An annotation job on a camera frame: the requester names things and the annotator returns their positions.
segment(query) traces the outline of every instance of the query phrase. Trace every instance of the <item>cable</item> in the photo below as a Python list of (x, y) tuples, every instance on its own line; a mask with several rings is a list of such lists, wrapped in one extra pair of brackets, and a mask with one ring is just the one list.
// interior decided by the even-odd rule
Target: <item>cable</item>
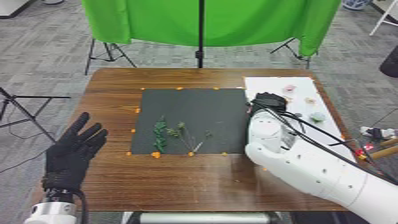
[[(346, 145), (346, 142), (344, 141), (340, 141), (340, 139), (330, 134), (330, 133), (326, 133), (310, 123), (307, 123), (307, 121), (303, 121), (299, 118), (294, 118), (294, 117), (291, 117), (289, 115), (283, 115), (282, 114), (282, 116), (287, 116), (291, 119), (298, 119), (299, 120), (299, 122), (315, 130), (315, 131), (319, 131), (342, 145), (344, 145), (344, 147), (349, 149), (349, 151), (355, 153), (355, 150), (351, 149), (351, 147)], [(388, 175), (388, 173), (381, 170), (381, 168), (379, 168), (379, 166), (376, 165), (376, 162), (374, 162), (374, 160), (372, 160), (372, 158), (371, 158), (371, 156), (369, 156), (369, 153), (367, 153), (367, 151), (365, 151), (365, 149), (362, 148), (362, 145), (360, 145), (360, 149), (362, 149), (362, 151), (363, 151), (363, 154), (365, 154), (365, 162), (371, 164), (371, 166), (374, 167), (374, 169), (378, 170), (378, 172), (383, 174), (383, 176), (398, 183), (398, 180), (394, 179), (394, 177)]]
[[(15, 112), (15, 106), (13, 106), (12, 111), (10, 111), (10, 113), (8, 113), (8, 116), (6, 116), (6, 122), (8, 122), (8, 124), (10, 124), (10, 116), (12, 116), (13, 112)], [(44, 133), (40, 132), (40, 133), (33, 134), (31, 136), (22, 137), (22, 136), (19, 136), (19, 135), (12, 132), (10, 125), (8, 125), (8, 134), (10, 134), (15, 138), (26, 140), (26, 139), (37, 137), (38, 135), (42, 135)]]
[(371, 124), (371, 126), (369, 127), (372, 127), (378, 123), (379, 123), (379, 121), (385, 119), (385, 117), (394, 113), (394, 111), (398, 110), (398, 108), (394, 108), (392, 110), (390, 110), (390, 112), (385, 114), (385, 116), (376, 120), (376, 122)]
[(282, 116), (276, 114), (276, 112), (271, 110), (271, 108), (264, 107), (262, 105), (259, 105), (260, 108), (268, 111), (268, 113), (271, 114), (271, 116), (275, 117), (275, 119), (280, 121), (280, 123), (289, 127), (289, 129), (294, 131), (298, 137), (301, 138), (301, 140), (314, 145), (328, 154), (331, 154), (356, 169), (360, 169), (365, 173), (369, 173), (372, 176), (376, 176), (381, 180), (385, 180), (390, 184), (398, 185), (398, 181), (394, 180), (394, 178), (390, 178), (388, 176), (379, 176), (371, 170), (365, 170), (310, 138), (307, 135), (303, 135), (299, 133), (299, 131), (292, 128), (292, 126), (289, 125), (285, 119), (282, 118)]
[(79, 220), (79, 224), (88, 224), (88, 206), (86, 206), (84, 194), (79, 190), (70, 191), (70, 193), (77, 196), (77, 199), (81, 201), (81, 220)]
[(5, 168), (1, 171), (0, 171), (0, 174), (8, 171), (10, 169), (13, 169), (17, 166), (21, 166), (29, 160), (37, 159), (38, 156), (44, 154), (45, 150), (26, 160), (22, 160), (13, 166), (10, 166), (8, 168)]

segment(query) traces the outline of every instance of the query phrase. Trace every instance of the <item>gray carpet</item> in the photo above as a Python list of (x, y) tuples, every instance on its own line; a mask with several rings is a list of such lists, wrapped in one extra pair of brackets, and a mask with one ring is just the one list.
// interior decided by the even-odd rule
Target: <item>gray carpet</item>
[[(339, 10), (319, 56), (310, 63), (353, 135), (360, 125), (371, 125), (398, 107), (398, 79), (378, 72), (378, 65), (398, 44), (398, 29), (381, 25), (374, 36), (367, 36), (378, 17), (371, 8), (363, 12)], [(38, 117), (44, 128), (56, 136), (88, 81), (81, 75), (88, 42), (90, 30), (77, 0), (67, 0), (56, 6), (44, 6), (37, 1), (13, 19), (0, 20), (0, 86), (13, 94), (72, 97), (70, 100), (53, 101)], [(209, 48), (205, 67), (303, 68), (303, 63), (294, 60), (285, 49), (269, 55), (276, 45)], [(138, 67), (195, 66), (191, 47), (134, 41), (122, 48)], [(111, 64), (95, 61), (90, 72), (102, 66), (127, 67), (127, 63), (122, 59)], [(33, 110), (40, 101), (26, 100), (22, 103)], [(12, 121), (21, 115), (17, 112), (10, 114), (10, 110), (5, 118)], [(398, 112), (378, 126), (398, 128)], [(37, 129), (31, 125), (17, 125), (12, 133), (28, 137)], [(22, 140), (8, 134), (6, 129), (0, 131), (0, 142), (0, 170), (37, 155), (49, 146), (42, 135)], [(0, 174), (1, 224), (21, 223), (26, 218), (42, 162), (44, 158), (38, 157)], [(398, 156), (378, 160), (378, 163), (398, 177)], [(93, 214), (95, 223), (118, 223), (116, 218), (118, 214)]]

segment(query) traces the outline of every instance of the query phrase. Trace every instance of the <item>black mat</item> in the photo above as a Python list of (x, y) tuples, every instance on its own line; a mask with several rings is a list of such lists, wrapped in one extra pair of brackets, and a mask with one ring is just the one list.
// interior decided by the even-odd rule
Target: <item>black mat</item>
[[(198, 154), (221, 152), (243, 154), (246, 143), (246, 106), (244, 92), (239, 89), (150, 89), (141, 93), (140, 115), (134, 125), (131, 152), (148, 154), (156, 151), (154, 124), (164, 116), (166, 128), (175, 128), (179, 121), (195, 138), (195, 144), (204, 140)], [(186, 154), (180, 140), (166, 136), (164, 154)]]

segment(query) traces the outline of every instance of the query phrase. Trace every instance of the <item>green screen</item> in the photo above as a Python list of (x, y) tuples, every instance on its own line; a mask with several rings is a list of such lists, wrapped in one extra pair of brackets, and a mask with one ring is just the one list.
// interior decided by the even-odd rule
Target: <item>green screen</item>
[[(317, 50), (339, 0), (205, 0), (204, 46), (299, 40), (299, 55)], [(93, 38), (196, 46), (198, 0), (83, 0)]]

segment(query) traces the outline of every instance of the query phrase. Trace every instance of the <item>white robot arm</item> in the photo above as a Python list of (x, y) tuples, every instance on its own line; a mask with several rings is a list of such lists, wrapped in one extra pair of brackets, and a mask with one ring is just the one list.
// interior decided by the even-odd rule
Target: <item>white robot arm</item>
[(22, 224), (76, 224), (76, 205), (67, 202), (44, 202), (31, 208)]
[(371, 224), (398, 223), (398, 187), (289, 133), (266, 110), (250, 119), (244, 153), (282, 181)]

